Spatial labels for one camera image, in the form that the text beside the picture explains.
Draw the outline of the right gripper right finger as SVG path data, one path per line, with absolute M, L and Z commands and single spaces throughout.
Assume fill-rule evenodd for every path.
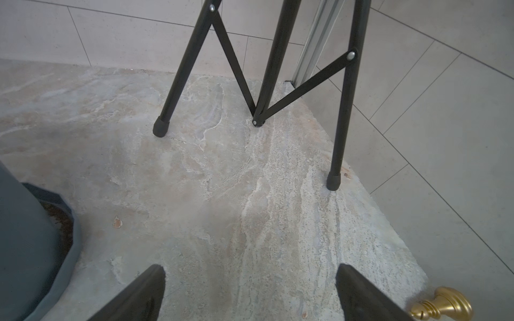
M 335 287 L 346 321 L 412 320 L 411 316 L 351 265 L 339 265 Z

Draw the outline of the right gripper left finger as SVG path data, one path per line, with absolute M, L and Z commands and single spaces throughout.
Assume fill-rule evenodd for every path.
M 89 321 L 157 320 L 165 292 L 165 270 L 154 264 L 101 308 Z

